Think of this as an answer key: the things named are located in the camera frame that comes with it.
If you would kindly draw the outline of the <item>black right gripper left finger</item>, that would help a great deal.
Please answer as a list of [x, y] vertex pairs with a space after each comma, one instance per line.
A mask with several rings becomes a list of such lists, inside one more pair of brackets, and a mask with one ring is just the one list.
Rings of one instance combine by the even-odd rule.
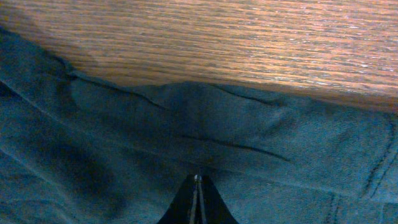
[[198, 175], [188, 175], [158, 224], [198, 223]]

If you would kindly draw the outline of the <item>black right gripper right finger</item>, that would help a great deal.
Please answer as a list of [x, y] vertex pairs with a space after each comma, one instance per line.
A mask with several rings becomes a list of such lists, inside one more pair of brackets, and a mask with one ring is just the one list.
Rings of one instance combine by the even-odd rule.
[[198, 176], [198, 223], [238, 224], [208, 176]]

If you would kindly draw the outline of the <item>dark green t-shirt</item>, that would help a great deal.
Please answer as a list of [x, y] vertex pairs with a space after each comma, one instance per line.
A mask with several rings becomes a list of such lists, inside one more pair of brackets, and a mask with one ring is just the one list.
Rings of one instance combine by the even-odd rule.
[[396, 223], [397, 116], [231, 85], [122, 88], [1, 31], [2, 223], [157, 223], [188, 175], [238, 223]]

